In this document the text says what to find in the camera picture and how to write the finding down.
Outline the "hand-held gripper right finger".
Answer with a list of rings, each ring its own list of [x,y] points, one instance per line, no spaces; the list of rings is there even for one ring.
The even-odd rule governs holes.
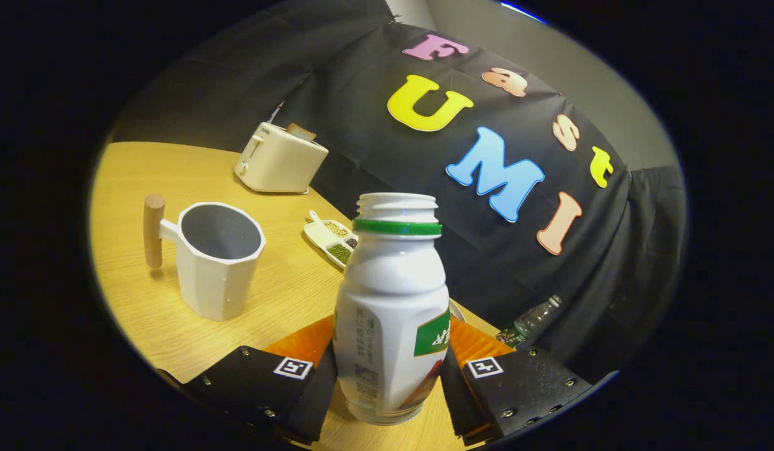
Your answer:
[[[454,434],[465,445],[529,433],[595,389],[537,346],[513,350],[451,319],[439,377]]]

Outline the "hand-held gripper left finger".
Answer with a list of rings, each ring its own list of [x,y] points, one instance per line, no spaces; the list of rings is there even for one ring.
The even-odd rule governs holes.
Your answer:
[[[261,433],[311,445],[337,382],[328,315],[267,346],[238,346],[180,390],[199,405]]]

